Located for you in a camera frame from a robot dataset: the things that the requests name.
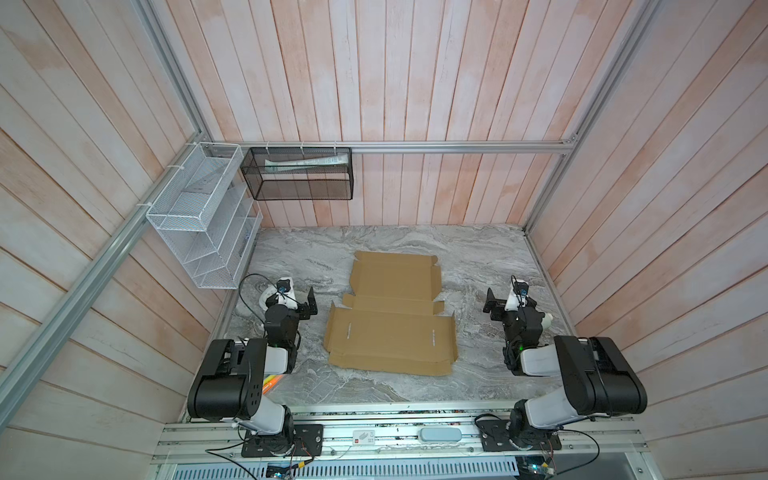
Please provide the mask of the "brown cardboard box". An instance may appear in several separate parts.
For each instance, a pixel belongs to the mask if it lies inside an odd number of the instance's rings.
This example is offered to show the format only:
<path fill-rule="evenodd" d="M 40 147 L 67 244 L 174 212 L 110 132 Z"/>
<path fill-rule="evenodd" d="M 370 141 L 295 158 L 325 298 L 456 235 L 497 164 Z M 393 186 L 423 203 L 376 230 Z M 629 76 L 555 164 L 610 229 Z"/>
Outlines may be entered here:
<path fill-rule="evenodd" d="M 323 346 L 344 369 L 447 376 L 459 352 L 436 256 L 357 251 L 351 293 L 330 308 Z"/>

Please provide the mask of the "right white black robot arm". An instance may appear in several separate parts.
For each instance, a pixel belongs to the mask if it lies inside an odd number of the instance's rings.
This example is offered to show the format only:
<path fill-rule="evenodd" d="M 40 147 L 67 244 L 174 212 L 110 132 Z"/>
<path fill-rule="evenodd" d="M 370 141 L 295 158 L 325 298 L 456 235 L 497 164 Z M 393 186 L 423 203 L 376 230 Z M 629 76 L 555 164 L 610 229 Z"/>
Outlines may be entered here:
<path fill-rule="evenodd" d="M 488 290 L 483 311 L 503 327 L 503 360 L 513 375 L 562 382 L 555 391 L 515 404 L 506 425 L 514 444 L 529 445 L 590 417 L 634 415 L 647 408 L 644 385 L 612 339 L 555 335 L 550 344 L 540 343 L 553 316 L 538 309 L 527 283 L 514 279 L 505 299 Z"/>

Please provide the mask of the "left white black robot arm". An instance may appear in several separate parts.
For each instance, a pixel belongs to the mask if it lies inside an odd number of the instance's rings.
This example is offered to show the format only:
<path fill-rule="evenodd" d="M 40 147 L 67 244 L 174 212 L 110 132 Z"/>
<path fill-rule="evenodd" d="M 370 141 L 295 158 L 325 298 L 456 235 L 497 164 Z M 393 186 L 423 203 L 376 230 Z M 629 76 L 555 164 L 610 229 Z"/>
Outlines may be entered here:
<path fill-rule="evenodd" d="M 301 344 L 299 324 L 318 313 L 314 290 L 294 307 L 277 302 L 265 313 L 261 338 L 210 343 L 187 397 L 190 417 L 231 419 L 254 436 L 293 439 L 290 409 L 263 393 L 268 375 L 290 374 Z"/>

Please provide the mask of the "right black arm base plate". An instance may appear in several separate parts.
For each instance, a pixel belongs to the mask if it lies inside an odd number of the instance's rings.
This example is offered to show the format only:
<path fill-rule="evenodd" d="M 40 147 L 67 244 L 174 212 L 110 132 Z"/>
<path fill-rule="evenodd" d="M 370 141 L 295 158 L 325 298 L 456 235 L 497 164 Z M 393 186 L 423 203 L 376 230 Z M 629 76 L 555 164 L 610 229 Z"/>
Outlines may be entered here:
<path fill-rule="evenodd" d="M 525 423 L 485 416 L 474 421 L 485 452 L 558 451 L 562 443 L 555 431 L 540 430 Z"/>

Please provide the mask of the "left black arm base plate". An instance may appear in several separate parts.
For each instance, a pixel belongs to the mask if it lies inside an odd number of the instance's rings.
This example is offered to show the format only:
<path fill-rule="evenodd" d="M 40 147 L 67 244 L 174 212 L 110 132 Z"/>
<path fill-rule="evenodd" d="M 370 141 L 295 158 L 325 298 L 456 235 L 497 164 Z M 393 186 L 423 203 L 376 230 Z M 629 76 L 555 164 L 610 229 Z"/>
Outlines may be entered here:
<path fill-rule="evenodd" d="M 299 424 L 275 435 L 247 433 L 242 446 L 243 458 L 271 458 L 321 455 L 324 427 L 321 424 Z"/>

